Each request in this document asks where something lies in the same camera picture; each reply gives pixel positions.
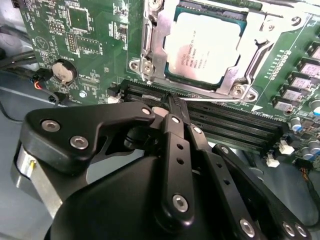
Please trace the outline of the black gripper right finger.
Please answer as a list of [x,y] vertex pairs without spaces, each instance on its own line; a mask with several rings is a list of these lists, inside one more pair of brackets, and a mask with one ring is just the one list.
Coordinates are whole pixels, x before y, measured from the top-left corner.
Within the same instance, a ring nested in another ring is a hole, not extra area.
[[205,190],[218,201],[222,220],[216,220],[227,240],[310,240],[306,226],[264,185],[227,146],[211,147],[204,132],[191,124],[187,104],[175,97],[175,113],[187,128],[191,162],[200,167]]

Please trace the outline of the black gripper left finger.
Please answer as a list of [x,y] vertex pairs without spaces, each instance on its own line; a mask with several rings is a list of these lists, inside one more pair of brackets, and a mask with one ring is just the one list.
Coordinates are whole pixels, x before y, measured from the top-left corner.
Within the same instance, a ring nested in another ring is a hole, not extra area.
[[190,227],[195,220],[191,145],[176,96],[159,107],[138,101],[44,108],[21,126],[16,171],[33,186],[53,220],[75,192],[139,158],[162,164],[162,227]]

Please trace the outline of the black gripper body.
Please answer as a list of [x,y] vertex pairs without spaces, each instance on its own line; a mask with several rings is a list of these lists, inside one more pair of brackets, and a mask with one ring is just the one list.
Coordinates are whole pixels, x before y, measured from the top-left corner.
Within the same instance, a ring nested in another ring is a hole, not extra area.
[[192,174],[195,214],[181,232],[168,232],[156,219],[163,166],[148,157],[121,167],[73,193],[50,228],[52,240],[232,240],[214,186]]

